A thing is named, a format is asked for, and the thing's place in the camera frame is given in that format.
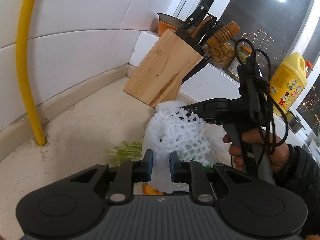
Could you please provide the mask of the white foam fruit net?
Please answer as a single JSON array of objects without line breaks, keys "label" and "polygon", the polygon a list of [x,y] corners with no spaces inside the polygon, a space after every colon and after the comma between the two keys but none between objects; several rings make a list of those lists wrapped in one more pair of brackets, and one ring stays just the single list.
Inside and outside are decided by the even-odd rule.
[{"label": "white foam fruit net", "polygon": [[210,140],[204,132],[206,122],[194,113],[189,116],[183,106],[183,101],[159,103],[143,138],[142,153],[148,149],[153,151],[149,185],[166,194],[189,191],[187,184],[171,181],[171,153],[176,152],[180,160],[197,161],[204,167],[217,163]]}]

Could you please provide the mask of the orange bowl with metal bowl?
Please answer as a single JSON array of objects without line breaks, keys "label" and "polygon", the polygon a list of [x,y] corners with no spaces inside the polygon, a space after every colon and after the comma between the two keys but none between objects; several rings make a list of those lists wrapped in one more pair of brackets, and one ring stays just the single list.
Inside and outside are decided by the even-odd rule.
[{"label": "orange bowl with metal bowl", "polygon": [[157,33],[162,36],[167,29],[176,31],[183,23],[183,20],[164,13],[158,13],[158,29]]}]

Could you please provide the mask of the yellow vertical pipe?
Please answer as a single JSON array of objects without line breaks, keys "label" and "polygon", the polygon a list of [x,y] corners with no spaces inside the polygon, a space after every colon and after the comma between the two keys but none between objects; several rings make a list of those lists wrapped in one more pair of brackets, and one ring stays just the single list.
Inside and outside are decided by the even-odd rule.
[{"label": "yellow vertical pipe", "polygon": [[28,35],[35,0],[23,0],[16,36],[16,73],[21,97],[31,130],[39,146],[46,144],[46,137],[36,110],[28,76]]}]

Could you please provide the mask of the glass jar of pickles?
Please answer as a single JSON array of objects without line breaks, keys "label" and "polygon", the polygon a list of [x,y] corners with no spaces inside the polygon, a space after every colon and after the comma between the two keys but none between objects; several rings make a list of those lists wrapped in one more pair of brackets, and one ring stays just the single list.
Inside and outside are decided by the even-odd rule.
[{"label": "glass jar of pickles", "polygon": [[209,52],[210,56],[213,57],[211,64],[219,69],[227,68],[235,56],[234,45],[235,40],[230,39],[224,44],[212,49]]}]

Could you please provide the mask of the wooden knife block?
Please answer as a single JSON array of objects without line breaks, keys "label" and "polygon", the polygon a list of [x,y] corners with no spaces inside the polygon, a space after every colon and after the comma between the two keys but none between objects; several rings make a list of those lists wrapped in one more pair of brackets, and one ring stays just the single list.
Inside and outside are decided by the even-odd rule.
[{"label": "wooden knife block", "polygon": [[168,29],[133,72],[123,91],[154,108],[175,100],[182,79],[203,59]]}]

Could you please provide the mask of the yellow oil bottle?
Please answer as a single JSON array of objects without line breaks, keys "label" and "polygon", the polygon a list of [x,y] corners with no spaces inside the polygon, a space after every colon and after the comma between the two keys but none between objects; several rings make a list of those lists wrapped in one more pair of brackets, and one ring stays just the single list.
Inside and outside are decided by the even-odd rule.
[{"label": "yellow oil bottle", "polygon": [[286,114],[307,85],[305,60],[295,52],[283,59],[270,82],[270,94]]}]

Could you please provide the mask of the black handled knife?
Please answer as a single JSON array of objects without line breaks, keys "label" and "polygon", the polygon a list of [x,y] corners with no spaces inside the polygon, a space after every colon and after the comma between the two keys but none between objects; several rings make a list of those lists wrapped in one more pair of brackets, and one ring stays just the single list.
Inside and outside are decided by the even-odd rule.
[{"label": "black handled knife", "polygon": [[199,5],[175,32],[175,35],[181,38],[201,56],[204,55],[204,51],[200,47],[199,43],[195,41],[195,38],[192,38],[192,36],[188,33],[188,29],[195,25],[197,21],[202,22],[208,10],[208,5]]}]

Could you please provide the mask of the wooden handled tool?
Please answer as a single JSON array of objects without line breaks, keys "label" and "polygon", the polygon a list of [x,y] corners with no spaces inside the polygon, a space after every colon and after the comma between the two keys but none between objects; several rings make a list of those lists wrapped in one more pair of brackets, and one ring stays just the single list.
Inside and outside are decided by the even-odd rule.
[{"label": "wooden handled tool", "polygon": [[210,49],[216,48],[230,40],[234,35],[239,33],[240,30],[241,29],[236,22],[229,22],[221,28],[213,31],[212,34],[209,34],[208,38],[205,40],[205,45]]}]

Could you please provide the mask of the pale green cabbage leaf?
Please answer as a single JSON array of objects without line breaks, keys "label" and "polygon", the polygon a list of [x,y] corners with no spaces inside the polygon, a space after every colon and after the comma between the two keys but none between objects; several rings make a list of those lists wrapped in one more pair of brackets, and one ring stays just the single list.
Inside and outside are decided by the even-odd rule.
[{"label": "pale green cabbage leaf", "polygon": [[106,150],[106,155],[114,160],[116,166],[125,161],[138,161],[142,157],[143,137],[139,141],[124,141],[120,145]]}]

